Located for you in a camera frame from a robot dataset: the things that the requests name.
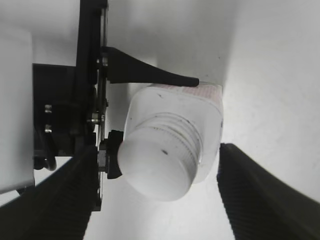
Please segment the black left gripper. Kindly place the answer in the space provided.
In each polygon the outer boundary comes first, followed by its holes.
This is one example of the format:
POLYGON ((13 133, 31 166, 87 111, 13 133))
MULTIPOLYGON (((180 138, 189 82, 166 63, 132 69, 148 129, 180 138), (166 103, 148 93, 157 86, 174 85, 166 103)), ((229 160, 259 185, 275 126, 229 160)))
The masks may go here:
POLYGON ((83 165, 92 184, 90 209, 99 211, 101 172, 109 180, 122 175, 118 151, 124 132, 112 130, 104 139, 106 81, 197 87, 200 80, 162 70, 107 46, 106 0, 82 0, 79 7, 75 66, 38 63, 32 66, 33 159, 36 170, 54 171, 57 157, 70 157, 73 163, 83 165))

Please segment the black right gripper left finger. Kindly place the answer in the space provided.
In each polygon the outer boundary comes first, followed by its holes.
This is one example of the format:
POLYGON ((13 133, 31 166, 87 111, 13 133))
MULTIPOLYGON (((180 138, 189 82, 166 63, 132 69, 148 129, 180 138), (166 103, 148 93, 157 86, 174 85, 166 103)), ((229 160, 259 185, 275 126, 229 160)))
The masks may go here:
POLYGON ((95 208, 97 147, 88 146, 36 187, 0 208, 2 240, 81 240, 95 208))

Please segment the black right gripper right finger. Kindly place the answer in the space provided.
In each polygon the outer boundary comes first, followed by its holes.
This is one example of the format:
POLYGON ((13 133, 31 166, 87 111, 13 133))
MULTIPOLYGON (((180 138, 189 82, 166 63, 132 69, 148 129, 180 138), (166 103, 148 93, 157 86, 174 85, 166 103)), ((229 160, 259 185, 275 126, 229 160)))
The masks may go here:
POLYGON ((319 202, 279 180, 236 145, 220 145, 216 180, 235 239, 320 238, 319 202))

